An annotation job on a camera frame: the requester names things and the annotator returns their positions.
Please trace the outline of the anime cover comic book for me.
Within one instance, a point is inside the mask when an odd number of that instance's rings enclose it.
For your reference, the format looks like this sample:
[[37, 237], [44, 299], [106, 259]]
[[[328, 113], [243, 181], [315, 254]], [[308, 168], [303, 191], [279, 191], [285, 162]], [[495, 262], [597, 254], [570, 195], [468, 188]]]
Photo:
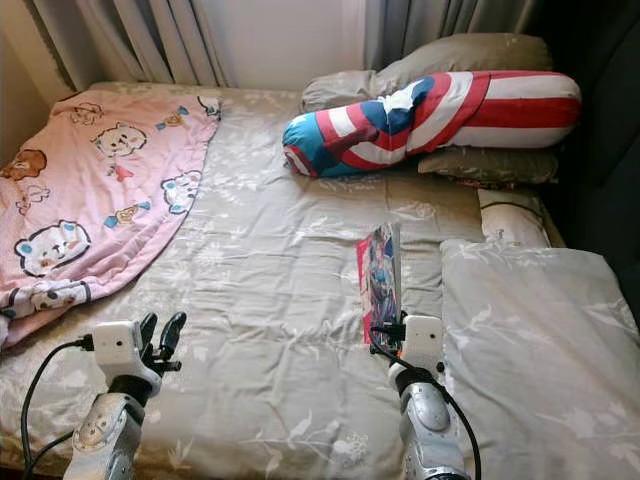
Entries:
[[356, 244], [357, 287], [364, 307], [365, 342], [372, 320], [401, 315], [401, 224], [379, 225]]

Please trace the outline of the large grey floral pillow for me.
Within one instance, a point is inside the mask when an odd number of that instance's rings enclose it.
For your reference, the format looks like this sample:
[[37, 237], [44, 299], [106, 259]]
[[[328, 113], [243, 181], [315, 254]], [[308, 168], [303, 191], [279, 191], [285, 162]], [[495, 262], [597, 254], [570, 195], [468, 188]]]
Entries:
[[640, 330], [602, 256], [451, 239], [442, 292], [484, 480], [640, 480]]

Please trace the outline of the bed with grey floral sheet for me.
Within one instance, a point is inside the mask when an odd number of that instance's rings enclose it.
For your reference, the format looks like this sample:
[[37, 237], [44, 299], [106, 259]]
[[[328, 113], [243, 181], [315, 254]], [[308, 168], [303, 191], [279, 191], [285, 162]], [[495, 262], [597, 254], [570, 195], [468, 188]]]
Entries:
[[183, 369], [148, 402], [140, 480], [398, 480], [396, 390], [362, 340], [356, 244], [403, 229], [408, 310], [442, 317], [442, 244], [486, 241], [474, 188], [416, 172], [308, 179], [280, 136], [297, 92], [214, 90], [221, 124], [195, 209], [136, 283], [73, 308], [1, 361], [0, 465], [22, 466], [20, 406], [51, 348], [106, 320], [188, 315]]

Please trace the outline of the pink cartoon print blanket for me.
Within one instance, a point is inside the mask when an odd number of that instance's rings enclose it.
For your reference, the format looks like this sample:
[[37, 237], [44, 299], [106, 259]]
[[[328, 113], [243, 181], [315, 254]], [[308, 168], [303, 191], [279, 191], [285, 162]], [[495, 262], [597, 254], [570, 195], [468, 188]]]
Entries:
[[195, 206], [221, 100], [88, 90], [0, 170], [0, 311], [13, 347], [133, 282]]

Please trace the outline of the beige rolled pillow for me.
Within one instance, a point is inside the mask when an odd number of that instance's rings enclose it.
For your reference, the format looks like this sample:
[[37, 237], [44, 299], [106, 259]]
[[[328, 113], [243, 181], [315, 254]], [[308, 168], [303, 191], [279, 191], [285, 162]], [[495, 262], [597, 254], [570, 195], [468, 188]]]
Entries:
[[552, 247], [544, 209], [535, 196], [516, 191], [479, 189], [481, 224], [486, 241]]

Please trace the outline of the flat grey floral pillow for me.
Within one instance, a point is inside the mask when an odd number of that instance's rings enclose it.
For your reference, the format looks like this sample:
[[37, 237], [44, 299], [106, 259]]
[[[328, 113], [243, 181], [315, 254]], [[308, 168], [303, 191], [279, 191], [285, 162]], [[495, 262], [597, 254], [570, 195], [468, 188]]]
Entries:
[[417, 173], [480, 184], [536, 186], [556, 179], [558, 166], [556, 154], [549, 148], [445, 147], [420, 155]]

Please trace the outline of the small grey pillow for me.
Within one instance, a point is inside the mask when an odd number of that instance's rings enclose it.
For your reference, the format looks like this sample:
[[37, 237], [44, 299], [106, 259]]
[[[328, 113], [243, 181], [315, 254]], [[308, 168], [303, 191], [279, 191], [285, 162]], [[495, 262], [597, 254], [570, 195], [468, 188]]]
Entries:
[[370, 100], [375, 77], [375, 70], [343, 70], [311, 79], [303, 88], [300, 111], [315, 113]]

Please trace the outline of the red white blue bolster pillow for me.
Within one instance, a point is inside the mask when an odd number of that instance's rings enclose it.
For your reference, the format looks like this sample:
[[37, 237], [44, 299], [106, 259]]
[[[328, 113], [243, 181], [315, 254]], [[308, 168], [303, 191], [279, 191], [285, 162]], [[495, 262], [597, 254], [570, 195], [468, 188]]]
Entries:
[[575, 128], [580, 88], [552, 70], [460, 70], [340, 108], [308, 111], [282, 134], [306, 177], [375, 172], [444, 147], [547, 148]]

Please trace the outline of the grey pleated curtain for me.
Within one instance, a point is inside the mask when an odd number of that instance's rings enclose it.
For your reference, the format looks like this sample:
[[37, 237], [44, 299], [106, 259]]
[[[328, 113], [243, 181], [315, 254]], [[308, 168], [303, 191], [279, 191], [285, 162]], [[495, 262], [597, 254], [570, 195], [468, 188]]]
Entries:
[[364, 68], [383, 69], [431, 41], [452, 35], [526, 35], [548, 1], [364, 0]]
[[206, 0], [22, 0], [61, 81], [229, 87]]

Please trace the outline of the plump grey pillow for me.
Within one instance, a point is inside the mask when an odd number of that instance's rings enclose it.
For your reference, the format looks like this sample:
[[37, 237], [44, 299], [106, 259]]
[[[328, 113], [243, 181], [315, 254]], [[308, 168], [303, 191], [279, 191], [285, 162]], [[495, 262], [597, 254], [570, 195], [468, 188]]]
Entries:
[[402, 59], [372, 73], [367, 96], [389, 95], [429, 74], [460, 70], [552, 70], [544, 40], [516, 33], [465, 33], [417, 47]]

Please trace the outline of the black padded cushion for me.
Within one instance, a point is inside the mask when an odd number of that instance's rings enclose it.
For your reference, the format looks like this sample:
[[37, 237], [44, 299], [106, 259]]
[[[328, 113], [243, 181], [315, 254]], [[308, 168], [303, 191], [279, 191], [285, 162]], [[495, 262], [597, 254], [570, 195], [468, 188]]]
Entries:
[[640, 259], [640, 0], [543, 0], [531, 31], [579, 84], [579, 123], [547, 193], [564, 242]]

